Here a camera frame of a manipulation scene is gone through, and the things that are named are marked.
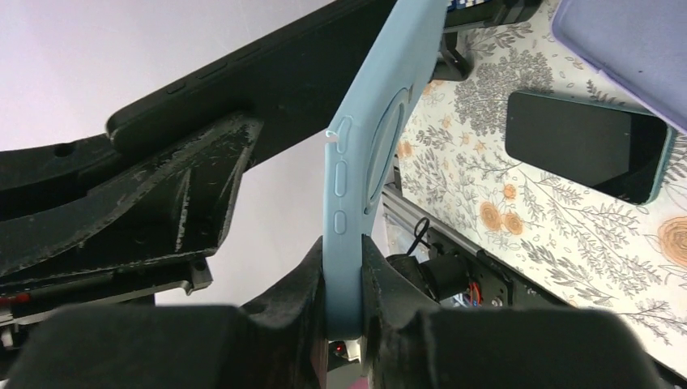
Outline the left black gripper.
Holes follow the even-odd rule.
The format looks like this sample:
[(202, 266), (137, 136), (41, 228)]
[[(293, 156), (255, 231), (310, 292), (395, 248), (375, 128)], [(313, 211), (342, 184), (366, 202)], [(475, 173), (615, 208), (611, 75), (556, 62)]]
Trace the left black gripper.
[(149, 156), (102, 135), (1, 154), (1, 320), (212, 282), (190, 227), (194, 170), (210, 150), (251, 152), (263, 122), (237, 113)]

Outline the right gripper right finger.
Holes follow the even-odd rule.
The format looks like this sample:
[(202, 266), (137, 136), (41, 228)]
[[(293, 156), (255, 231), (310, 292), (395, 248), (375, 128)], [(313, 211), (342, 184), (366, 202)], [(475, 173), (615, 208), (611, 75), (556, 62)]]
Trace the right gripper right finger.
[(362, 240), (363, 366), (372, 388), (660, 388), (604, 310), (444, 308)]

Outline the black bare phone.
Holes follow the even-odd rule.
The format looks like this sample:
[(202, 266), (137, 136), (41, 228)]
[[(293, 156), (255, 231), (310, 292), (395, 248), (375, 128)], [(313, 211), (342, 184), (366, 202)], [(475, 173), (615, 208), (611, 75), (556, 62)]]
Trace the black bare phone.
[(392, 1), (335, 1), (119, 109), (114, 148), (148, 155), (231, 113), (263, 120), (264, 161), (327, 128)]

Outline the teal-edged phone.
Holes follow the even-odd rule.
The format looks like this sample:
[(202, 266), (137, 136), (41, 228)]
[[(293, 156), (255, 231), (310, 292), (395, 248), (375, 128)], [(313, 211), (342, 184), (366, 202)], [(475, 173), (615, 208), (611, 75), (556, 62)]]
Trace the teal-edged phone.
[(512, 92), (506, 153), (528, 165), (636, 205), (655, 199), (676, 131), (622, 105)]

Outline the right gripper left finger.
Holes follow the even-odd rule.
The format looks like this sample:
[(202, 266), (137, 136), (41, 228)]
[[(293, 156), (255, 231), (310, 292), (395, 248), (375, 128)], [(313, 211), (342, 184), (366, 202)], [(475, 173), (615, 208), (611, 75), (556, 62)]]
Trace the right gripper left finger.
[(84, 306), (30, 335), (9, 388), (323, 388), (322, 242), (243, 306)]

